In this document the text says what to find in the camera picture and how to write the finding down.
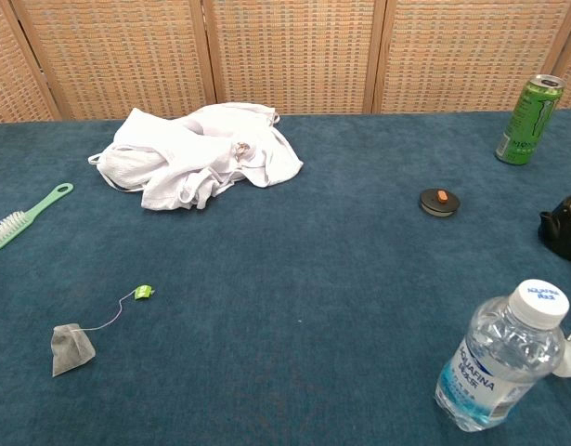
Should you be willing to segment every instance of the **clear plastic container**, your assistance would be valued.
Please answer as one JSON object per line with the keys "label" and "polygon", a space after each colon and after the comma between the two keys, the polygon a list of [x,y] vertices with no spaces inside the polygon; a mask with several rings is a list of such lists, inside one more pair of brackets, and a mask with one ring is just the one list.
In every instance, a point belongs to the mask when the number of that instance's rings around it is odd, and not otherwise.
{"label": "clear plastic container", "polygon": [[538,280],[485,302],[442,369],[435,389],[438,405],[467,432],[502,423],[561,362],[565,339],[559,323],[568,309],[559,288]]}

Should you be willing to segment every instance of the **green brush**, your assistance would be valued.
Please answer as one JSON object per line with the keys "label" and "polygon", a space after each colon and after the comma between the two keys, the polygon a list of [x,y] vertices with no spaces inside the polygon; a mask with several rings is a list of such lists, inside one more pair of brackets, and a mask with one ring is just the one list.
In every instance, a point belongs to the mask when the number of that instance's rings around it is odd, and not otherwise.
{"label": "green brush", "polygon": [[72,188],[73,185],[71,183],[58,184],[54,190],[48,193],[40,203],[36,204],[29,211],[13,212],[10,216],[0,220],[0,248],[21,234],[50,204],[67,193],[71,193]]}

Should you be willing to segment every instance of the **energy drink can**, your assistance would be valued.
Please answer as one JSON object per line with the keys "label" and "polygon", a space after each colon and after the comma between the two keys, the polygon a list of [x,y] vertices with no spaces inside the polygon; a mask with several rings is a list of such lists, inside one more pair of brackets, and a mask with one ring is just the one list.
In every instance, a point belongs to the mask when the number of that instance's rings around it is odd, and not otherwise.
{"label": "energy drink can", "polygon": [[549,74],[537,74],[526,83],[512,118],[496,149],[505,163],[526,164],[535,152],[545,124],[564,93],[565,82]]}

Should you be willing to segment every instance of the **white cloth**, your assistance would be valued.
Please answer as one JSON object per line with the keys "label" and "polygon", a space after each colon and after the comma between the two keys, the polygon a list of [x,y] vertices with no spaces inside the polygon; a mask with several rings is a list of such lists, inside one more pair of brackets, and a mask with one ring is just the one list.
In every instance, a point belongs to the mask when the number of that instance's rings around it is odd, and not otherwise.
{"label": "white cloth", "polygon": [[202,209],[241,179],[265,188],[297,175],[303,163],[273,127],[278,120],[275,109],[237,102],[174,120],[133,109],[89,163],[113,188],[142,190],[145,208]]}

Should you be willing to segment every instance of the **tea bag string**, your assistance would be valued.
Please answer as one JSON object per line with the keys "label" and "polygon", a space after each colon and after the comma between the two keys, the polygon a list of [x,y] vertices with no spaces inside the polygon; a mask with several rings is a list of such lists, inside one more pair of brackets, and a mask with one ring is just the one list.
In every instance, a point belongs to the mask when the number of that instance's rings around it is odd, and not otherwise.
{"label": "tea bag string", "polygon": [[114,323],[118,319],[120,314],[122,313],[122,301],[125,300],[126,298],[130,297],[131,295],[133,295],[135,293],[135,291],[136,291],[136,288],[118,301],[118,305],[120,305],[120,309],[118,310],[118,313],[116,314],[116,316],[114,316],[114,319],[112,319],[111,321],[108,321],[108,322],[104,323],[103,325],[100,325],[96,328],[75,328],[74,330],[71,330],[71,332],[91,332],[94,330],[99,330],[101,328],[107,327],[111,323]]}

